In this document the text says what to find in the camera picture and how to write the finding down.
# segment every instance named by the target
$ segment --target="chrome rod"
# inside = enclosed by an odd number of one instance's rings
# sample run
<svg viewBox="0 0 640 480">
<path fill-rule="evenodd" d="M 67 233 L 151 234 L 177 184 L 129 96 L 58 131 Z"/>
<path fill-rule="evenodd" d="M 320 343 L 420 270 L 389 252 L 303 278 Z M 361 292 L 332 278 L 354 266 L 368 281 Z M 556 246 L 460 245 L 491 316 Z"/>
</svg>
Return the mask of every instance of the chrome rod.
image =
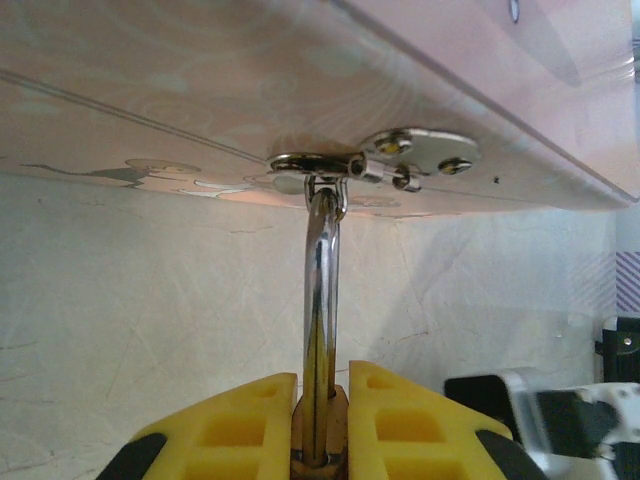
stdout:
<svg viewBox="0 0 640 480">
<path fill-rule="evenodd" d="M 302 461 L 311 468 L 326 462 L 329 384 L 335 385 L 338 212 L 339 200 L 330 188 L 313 192 L 309 202 L 305 254 L 301 400 Z"/>
</svg>

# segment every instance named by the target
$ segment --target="metal rod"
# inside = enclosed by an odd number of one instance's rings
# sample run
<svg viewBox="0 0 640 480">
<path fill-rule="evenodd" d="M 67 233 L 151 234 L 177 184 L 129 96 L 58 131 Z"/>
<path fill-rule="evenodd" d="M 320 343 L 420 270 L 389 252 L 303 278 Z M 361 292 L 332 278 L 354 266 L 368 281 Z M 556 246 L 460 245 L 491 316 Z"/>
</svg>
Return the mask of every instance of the metal rod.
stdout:
<svg viewBox="0 0 640 480">
<path fill-rule="evenodd" d="M 331 384 L 335 385 L 335 310 L 340 246 L 338 215 L 338 197 L 330 188 L 313 192 L 309 203 L 305 254 L 304 372 L 301 400 L 302 461 L 311 468 L 321 467 L 326 462 L 331 377 Z"/>
</svg>

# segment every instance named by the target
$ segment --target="cracked white surface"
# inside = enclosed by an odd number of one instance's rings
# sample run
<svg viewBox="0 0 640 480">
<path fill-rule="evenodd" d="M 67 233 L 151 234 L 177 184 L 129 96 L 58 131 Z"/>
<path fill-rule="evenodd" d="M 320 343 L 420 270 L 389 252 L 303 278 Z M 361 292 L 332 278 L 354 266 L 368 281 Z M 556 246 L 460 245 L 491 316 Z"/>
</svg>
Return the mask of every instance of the cracked white surface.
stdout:
<svg viewBox="0 0 640 480">
<path fill-rule="evenodd" d="M 144 425 L 299 372 L 305 212 L 0 176 L 0 219 L 2 480 L 95 478 Z M 348 216 L 338 380 L 589 382 L 614 250 L 613 213 Z"/>
</svg>

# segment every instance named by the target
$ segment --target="white wall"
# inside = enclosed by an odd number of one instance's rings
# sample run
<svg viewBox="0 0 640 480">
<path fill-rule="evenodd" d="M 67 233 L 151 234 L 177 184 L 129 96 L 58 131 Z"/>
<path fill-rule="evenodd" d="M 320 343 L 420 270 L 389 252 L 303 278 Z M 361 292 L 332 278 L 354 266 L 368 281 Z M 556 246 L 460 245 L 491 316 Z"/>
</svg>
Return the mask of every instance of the white wall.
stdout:
<svg viewBox="0 0 640 480">
<path fill-rule="evenodd" d="M 339 380 L 592 379 L 614 214 L 348 216 Z M 0 176 L 0 478 L 90 479 L 140 427 L 300 371 L 304 211 Z"/>
</svg>

